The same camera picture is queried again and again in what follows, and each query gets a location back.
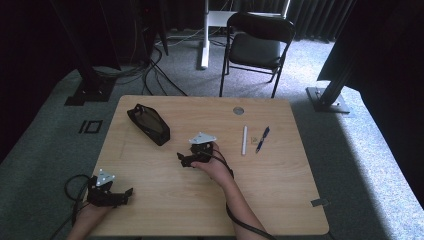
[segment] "white marker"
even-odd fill
[[[247,141],[247,126],[243,129],[243,143],[241,146],[241,155],[246,155],[246,141]]]

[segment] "table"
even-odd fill
[[[137,103],[152,107],[171,129],[163,146],[127,116]],[[233,112],[244,110],[242,115]],[[246,155],[241,155],[248,127]],[[270,132],[255,154],[256,139]],[[329,230],[290,104],[281,99],[123,96],[116,108],[93,174],[116,176],[111,191],[133,187],[128,205],[113,210],[96,236],[230,236],[222,190],[201,170],[183,168],[177,152],[199,132],[217,137],[246,200],[273,235],[323,235]]]

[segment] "stand base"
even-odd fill
[[[112,94],[113,87],[115,86],[116,78],[101,78],[103,81],[98,91],[85,91],[84,80],[81,81],[78,89],[75,91],[74,96],[68,97],[65,106],[83,106],[86,101],[88,102],[107,102]]]
[[[337,97],[336,101],[330,106],[322,105],[320,103],[320,97],[322,93],[325,91],[325,88],[316,88],[316,87],[308,87],[306,88],[306,92],[309,95],[309,98],[312,101],[315,111],[317,112],[333,112],[333,113],[350,113],[350,109],[346,106],[343,97],[340,95]]]

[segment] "hand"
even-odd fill
[[[213,156],[224,161],[223,156],[221,156],[219,153],[219,146],[215,142],[212,142],[212,145]],[[206,172],[209,177],[218,183],[218,185],[221,187],[226,186],[228,183],[234,182],[234,179],[228,171],[227,167],[222,162],[213,157],[207,163],[192,162],[191,166]]]

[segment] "black pouch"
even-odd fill
[[[137,104],[127,111],[131,121],[158,146],[171,139],[171,131],[155,109]]]

